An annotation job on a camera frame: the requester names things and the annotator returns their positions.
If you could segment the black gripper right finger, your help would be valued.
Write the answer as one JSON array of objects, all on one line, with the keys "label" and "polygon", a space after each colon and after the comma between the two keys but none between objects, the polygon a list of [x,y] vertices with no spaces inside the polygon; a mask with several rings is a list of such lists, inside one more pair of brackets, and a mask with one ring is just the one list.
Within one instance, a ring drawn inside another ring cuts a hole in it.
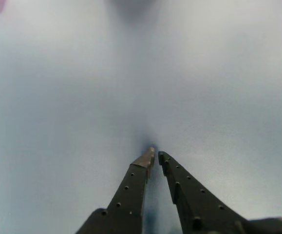
[{"label": "black gripper right finger", "polygon": [[166,152],[158,153],[173,204],[184,234],[247,234],[247,222],[226,206],[179,162]]}]

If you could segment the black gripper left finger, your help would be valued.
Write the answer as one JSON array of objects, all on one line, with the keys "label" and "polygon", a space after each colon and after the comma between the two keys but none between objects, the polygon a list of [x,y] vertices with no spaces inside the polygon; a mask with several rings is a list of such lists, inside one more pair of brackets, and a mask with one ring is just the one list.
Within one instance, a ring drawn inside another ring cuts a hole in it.
[{"label": "black gripper left finger", "polygon": [[147,182],[155,149],[148,148],[132,162],[114,197],[105,209],[95,210],[78,234],[141,234]]}]

